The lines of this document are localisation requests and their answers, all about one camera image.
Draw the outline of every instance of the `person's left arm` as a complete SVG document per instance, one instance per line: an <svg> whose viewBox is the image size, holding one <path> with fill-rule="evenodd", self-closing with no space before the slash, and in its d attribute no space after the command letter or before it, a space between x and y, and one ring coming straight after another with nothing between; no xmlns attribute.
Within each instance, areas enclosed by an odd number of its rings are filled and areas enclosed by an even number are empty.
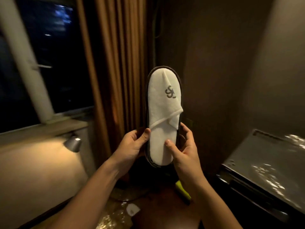
<svg viewBox="0 0 305 229"><path fill-rule="evenodd" d="M63 209L48 229L94 229L116 181L134 163L140 148L148 141L150 129L143 134L134 130L127 133L118 149L89 179L81 191Z"/></svg>

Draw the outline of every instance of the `logo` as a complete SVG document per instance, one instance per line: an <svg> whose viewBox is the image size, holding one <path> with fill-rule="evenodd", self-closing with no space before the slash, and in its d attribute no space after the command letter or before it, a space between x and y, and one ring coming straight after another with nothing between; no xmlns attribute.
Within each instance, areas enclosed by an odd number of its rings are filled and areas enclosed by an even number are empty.
<svg viewBox="0 0 305 229"><path fill-rule="evenodd" d="M171 89L171 85L169 85L168 88L165 90L165 94L167 98L176 98L176 96L173 96L175 93L173 92L173 89Z"/></svg>

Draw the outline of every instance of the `silver lamp head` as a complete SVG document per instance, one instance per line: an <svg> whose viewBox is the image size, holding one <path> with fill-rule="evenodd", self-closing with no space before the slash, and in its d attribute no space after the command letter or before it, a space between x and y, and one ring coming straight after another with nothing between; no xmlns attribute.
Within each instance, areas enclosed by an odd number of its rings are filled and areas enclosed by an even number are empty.
<svg viewBox="0 0 305 229"><path fill-rule="evenodd" d="M67 139L63 145L70 151L78 153L81 147L81 139L80 137L73 135L69 139Z"/></svg>

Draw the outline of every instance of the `green object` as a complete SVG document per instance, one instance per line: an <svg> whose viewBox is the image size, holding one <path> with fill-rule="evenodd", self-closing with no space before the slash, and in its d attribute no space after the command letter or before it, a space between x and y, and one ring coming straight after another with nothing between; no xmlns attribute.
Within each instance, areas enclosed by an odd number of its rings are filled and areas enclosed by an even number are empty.
<svg viewBox="0 0 305 229"><path fill-rule="evenodd" d="M185 198L186 198L187 200L189 200L189 201L191 200L191 196L189 195L188 192L186 192L186 191L184 190L184 188L183 188L182 185L181 185L180 180L176 182L175 186L176 186L176 190L177 190L183 197L185 197Z"/></svg>

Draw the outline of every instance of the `slipper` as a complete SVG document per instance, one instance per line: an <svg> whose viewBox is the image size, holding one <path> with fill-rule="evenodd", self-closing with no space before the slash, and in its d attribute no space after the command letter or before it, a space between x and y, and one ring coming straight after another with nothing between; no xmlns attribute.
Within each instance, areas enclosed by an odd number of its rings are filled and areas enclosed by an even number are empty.
<svg viewBox="0 0 305 229"><path fill-rule="evenodd" d="M145 150L146 159L154 167L173 161L164 142L170 139L176 143L183 112L181 100L181 81L177 73L167 66L155 67L146 84L146 124L151 134Z"/></svg>

